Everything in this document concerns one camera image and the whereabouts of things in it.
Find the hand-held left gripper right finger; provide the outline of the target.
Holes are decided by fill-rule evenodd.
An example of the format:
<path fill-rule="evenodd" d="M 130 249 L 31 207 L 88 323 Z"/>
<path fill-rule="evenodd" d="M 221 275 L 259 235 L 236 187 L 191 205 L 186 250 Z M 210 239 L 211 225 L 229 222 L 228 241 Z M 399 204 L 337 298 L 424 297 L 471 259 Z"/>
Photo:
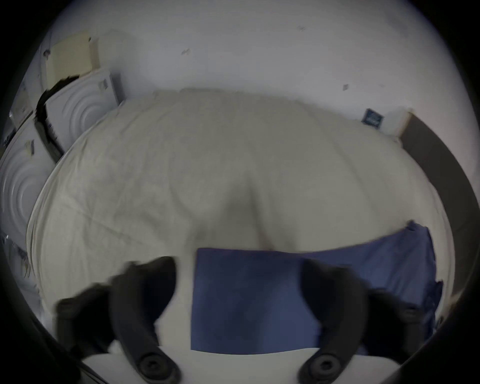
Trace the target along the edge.
<path fill-rule="evenodd" d="M 360 347 L 371 356 L 403 364 L 425 341 L 419 307 L 369 288 L 349 268 L 304 260 L 300 288 L 321 327 L 319 349 L 298 370 L 300 384 L 333 383 Z"/>

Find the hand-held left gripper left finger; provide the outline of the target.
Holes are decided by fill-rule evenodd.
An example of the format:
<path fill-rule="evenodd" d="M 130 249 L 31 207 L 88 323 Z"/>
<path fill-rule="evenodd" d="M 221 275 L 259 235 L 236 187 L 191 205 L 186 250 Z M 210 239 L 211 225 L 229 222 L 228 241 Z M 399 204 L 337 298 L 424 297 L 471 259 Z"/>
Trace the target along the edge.
<path fill-rule="evenodd" d="M 160 349 L 155 322 L 176 288 L 173 257 L 130 262 L 108 284 L 93 284 L 56 305 L 57 341 L 79 359 L 107 353 L 117 341 L 146 383 L 180 383 L 178 365 Z"/>

